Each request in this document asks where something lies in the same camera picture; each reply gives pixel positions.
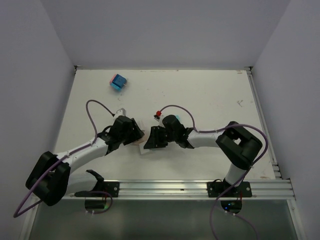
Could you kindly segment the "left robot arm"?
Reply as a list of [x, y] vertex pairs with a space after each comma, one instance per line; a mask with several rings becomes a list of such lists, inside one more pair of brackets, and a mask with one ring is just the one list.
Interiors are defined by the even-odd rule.
[[96, 137], [72, 150], [53, 154], [43, 153], [25, 186], [47, 206], [57, 204], [66, 194], [71, 174], [85, 164], [140, 140], [145, 133], [134, 118], [118, 116], [113, 125], [97, 133]]

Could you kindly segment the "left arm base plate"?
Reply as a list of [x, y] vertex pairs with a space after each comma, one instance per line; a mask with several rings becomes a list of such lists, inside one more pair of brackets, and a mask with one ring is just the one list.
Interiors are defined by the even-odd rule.
[[97, 182], [95, 186], [90, 190], [78, 191], [74, 194], [74, 196], [99, 198], [107, 195], [105, 193], [98, 193], [98, 192], [106, 192], [110, 194], [113, 198], [117, 198], [119, 196], [119, 190], [120, 190], [120, 183], [118, 181], [101, 181], [101, 182]]

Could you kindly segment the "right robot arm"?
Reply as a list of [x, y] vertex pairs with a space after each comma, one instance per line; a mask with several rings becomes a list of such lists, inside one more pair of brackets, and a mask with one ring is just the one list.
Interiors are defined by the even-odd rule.
[[222, 129], [200, 132], [194, 127], [185, 127], [175, 115], [168, 115], [159, 119], [158, 126], [151, 127], [143, 149], [161, 149], [172, 142], [184, 149], [220, 148], [231, 162], [222, 189], [232, 197], [241, 190], [241, 182], [263, 147], [262, 142], [246, 127], [231, 121]]

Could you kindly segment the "white charger plug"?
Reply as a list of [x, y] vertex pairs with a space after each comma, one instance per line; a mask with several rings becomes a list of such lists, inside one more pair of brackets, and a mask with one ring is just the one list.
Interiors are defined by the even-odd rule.
[[145, 143], [141, 143], [138, 145], [139, 146], [139, 152], [141, 155], [147, 155], [151, 152], [150, 149], [145, 149], [144, 146], [145, 146]]

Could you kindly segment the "beige cube socket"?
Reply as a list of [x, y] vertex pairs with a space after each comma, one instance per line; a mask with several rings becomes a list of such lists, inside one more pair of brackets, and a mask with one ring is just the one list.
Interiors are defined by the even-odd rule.
[[136, 126], [134, 128], [135, 133], [135, 140], [133, 141], [132, 145], [139, 145], [140, 143], [146, 140], [146, 126], [142, 120], [138, 120], [136, 122]]

